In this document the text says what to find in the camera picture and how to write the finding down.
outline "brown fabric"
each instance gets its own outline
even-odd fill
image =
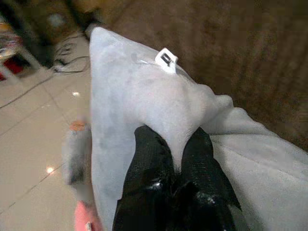
[[[307,11],[306,0],[135,0],[110,29],[169,48],[196,82],[308,150]]]

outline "fleece blanket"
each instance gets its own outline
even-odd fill
[[[179,66],[174,74],[165,72],[154,61],[157,53],[103,28],[91,35],[92,185],[104,230],[112,230],[135,152],[134,131],[142,125],[167,142],[177,171],[198,127],[210,134],[214,157],[252,230],[308,227],[307,153],[253,121],[229,96],[195,83]]]

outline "white floor tile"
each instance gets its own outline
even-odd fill
[[[0,136],[0,211],[61,165],[67,127],[51,101]]]
[[[0,215],[0,230],[73,231],[75,207],[58,169]]]
[[[0,135],[50,99],[51,97],[46,90],[42,86],[37,86],[20,99],[0,109]]]
[[[54,98],[68,123],[81,117],[90,121],[90,75],[84,75]]]
[[[67,62],[89,55],[84,38],[66,42],[77,43],[72,54],[64,57]],[[89,60],[80,59],[66,71],[81,70],[85,64]],[[0,107],[52,75],[51,69],[42,68],[21,78],[19,84],[0,82]],[[66,121],[79,116],[90,116],[90,68],[82,73],[54,74],[0,109],[1,231],[74,230],[76,202],[62,181],[60,169],[40,180],[47,176],[47,168],[61,165]]]

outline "white label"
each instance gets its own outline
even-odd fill
[[[168,73],[176,73],[178,58],[167,48],[163,48],[155,57],[155,62]]]

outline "red object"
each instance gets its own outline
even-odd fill
[[[87,208],[82,201],[78,201],[75,209],[75,231],[87,231],[85,226],[90,222],[92,231],[103,231],[101,223],[91,208]]]
[[[3,63],[13,74],[17,74],[23,70],[22,66],[17,65],[13,59],[8,59]],[[0,73],[0,81],[5,80],[6,78]]]

